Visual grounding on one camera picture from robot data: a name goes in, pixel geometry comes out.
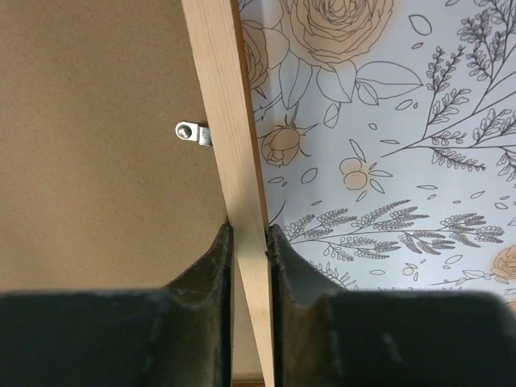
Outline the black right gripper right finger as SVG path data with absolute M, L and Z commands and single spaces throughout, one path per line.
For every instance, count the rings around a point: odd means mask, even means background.
M 278 386 L 512 386 L 515 316 L 464 291 L 350 291 L 268 230 Z

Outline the wooden picture frame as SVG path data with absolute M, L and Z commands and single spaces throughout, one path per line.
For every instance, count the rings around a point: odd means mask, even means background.
M 264 383 L 273 386 L 267 211 L 236 1 L 182 3 Z

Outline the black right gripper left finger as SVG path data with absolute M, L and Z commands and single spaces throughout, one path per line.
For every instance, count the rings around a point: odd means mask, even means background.
M 1 296 L 4 386 L 228 386 L 234 237 L 153 289 Z

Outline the brown cardboard backing board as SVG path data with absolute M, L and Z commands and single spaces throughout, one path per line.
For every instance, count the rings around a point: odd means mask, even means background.
M 2 2 L 1 296 L 162 287 L 232 228 L 183 2 Z M 231 381 L 264 382 L 233 237 Z

